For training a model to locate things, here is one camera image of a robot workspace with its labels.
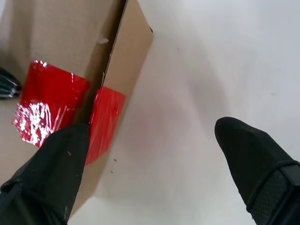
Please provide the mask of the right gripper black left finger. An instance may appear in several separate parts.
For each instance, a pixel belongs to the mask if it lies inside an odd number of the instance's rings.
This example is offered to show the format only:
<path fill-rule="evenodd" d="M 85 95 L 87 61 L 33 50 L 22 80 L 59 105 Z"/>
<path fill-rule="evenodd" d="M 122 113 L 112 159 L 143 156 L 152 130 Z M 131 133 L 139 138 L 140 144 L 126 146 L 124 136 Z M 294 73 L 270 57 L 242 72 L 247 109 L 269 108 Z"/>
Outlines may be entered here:
<path fill-rule="evenodd" d="M 0 186 L 0 225 L 68 225 L 89 145 L 87 123 L 49 135 L 34 156 Z"/>

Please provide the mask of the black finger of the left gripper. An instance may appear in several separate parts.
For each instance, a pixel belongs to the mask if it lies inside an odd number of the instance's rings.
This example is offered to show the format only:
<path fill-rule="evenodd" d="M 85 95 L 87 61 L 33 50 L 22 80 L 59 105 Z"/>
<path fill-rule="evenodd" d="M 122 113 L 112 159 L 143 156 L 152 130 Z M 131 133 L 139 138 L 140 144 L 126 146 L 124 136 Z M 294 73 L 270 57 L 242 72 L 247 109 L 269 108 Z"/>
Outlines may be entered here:
<path fill-rule="evenodd" d="M 10 72 L 0 67 L 0 99 L 17 98 L 21 91 L 21 83 Z"/>

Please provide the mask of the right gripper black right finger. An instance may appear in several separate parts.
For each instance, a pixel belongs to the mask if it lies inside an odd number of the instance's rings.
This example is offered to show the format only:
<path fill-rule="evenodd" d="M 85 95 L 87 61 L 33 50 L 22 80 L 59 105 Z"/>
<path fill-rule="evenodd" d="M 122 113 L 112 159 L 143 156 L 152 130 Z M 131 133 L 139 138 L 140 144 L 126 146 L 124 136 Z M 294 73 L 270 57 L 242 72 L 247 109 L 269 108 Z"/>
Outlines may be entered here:
<path fill-rule="evenodd" d="M 236 118 L 218 119 L 214 132 L 256 225 L 300 225 L 300 162 L 267 133 Z"/>

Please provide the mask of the brown cardboard box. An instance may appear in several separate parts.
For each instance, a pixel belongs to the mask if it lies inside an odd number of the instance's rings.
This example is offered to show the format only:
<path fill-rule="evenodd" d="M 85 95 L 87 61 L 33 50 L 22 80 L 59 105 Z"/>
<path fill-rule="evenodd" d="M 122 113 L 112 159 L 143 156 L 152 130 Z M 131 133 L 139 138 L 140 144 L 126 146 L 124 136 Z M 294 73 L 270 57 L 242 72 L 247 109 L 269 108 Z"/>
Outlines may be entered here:
<path fill-rule="evenodd" d="M 13 152 L 11 160 L 0 158 L 0 172 L 23 154 L 4 122 L 13 124 L 31 61 L 47 62 L 90 82 L 70 125 L 90 126 L 88 115 L 101 86 L 125 95 L 115 136 L 152 40 L 153 30 L 138 0 L 5 0 L 0 15 L 0 67 L 21 83 L 22 91 L 19 97 L 0 99 L 0 152 Z M 85 163 L 82 179 L 99 176 L 101 157 Z"/>

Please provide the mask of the red adhesive tape patch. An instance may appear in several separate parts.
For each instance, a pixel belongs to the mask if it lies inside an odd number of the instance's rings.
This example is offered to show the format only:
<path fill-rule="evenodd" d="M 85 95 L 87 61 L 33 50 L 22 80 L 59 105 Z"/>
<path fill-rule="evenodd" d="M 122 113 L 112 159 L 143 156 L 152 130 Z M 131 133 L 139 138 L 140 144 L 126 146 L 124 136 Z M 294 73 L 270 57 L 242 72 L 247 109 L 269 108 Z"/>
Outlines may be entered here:
<path fill-rule="evenodd" d="M 37 147 L 53 132 L 70 125 L 83 105 L 90 82 L 47 62 L 30 63 L 13 125 L 21 139 Z M 101 86 L 93 100 L 89 165 L 109 150 L 126 96 Z"/>

